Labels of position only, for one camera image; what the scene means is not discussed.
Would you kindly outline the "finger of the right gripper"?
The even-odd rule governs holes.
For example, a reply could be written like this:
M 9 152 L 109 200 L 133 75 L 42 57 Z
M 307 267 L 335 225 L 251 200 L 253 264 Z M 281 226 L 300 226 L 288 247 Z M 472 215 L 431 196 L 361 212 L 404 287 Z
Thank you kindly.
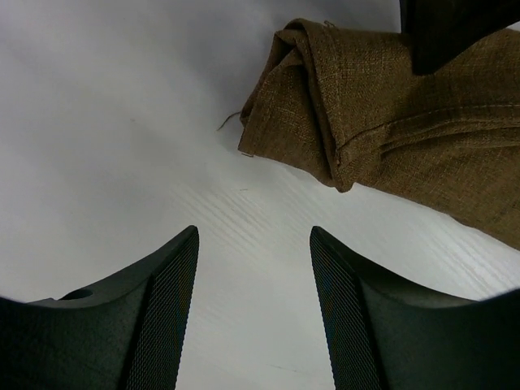
M 438 71 L 475 42 L 519 21 L 517 0 L 401 0 L 413 73 Z

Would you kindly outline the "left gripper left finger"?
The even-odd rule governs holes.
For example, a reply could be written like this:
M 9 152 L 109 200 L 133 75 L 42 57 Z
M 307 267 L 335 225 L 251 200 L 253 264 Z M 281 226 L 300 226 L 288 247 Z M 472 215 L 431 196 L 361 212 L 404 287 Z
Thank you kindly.
M 199 234 L 60 299 L 1 300 L 4 389 L 173 389 L 188 324 Z

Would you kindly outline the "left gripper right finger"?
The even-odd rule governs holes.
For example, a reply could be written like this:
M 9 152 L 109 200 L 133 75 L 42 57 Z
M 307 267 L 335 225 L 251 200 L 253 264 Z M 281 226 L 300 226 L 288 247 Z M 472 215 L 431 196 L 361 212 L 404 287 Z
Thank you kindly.
M 519 292 L 438 292 L 314 227 L 310 254 L 338 389 L 516 389 Z

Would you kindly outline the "brown cloth napkin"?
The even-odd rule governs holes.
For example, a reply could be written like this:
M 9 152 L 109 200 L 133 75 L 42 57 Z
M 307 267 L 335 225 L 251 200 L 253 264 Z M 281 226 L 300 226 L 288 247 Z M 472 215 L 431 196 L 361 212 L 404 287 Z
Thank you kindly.
M 519 33 L 429 76 L 406 35 L 295 19 L 240 112 L 241 153 L 427 206 L 519 246 Z

